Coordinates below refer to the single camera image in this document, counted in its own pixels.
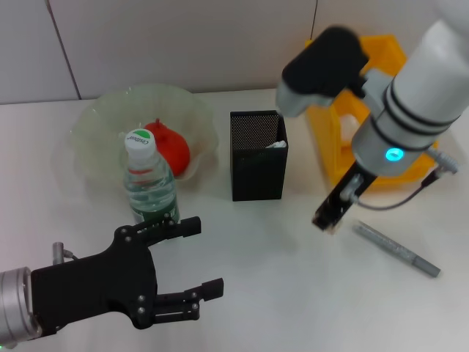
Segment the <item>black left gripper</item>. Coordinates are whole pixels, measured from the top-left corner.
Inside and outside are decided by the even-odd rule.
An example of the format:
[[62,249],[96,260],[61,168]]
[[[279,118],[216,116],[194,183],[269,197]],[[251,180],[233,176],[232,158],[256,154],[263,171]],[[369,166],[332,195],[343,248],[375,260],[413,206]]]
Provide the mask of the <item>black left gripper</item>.
[[201,232],[198,216],[179,223],[172,217],[150,219],[118,228],[104,252],[32,271],[33,316],[43,335],[108,312],[127,315],[137,329],[153,323],[198,320],[200,301],[224,295],[222,278],[183,292],[156,295],[155,267],[148,247]]

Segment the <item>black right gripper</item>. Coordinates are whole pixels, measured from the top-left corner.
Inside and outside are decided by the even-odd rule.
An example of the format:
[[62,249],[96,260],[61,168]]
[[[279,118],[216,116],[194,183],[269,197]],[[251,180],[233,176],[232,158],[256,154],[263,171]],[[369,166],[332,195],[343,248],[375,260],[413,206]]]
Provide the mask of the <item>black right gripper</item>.
[[320,230],[334,230],[352,206],[354,198],[362,195],[376,179],[376,175],[355,162],[329,193],[323,205],[318,207],[311,223]]

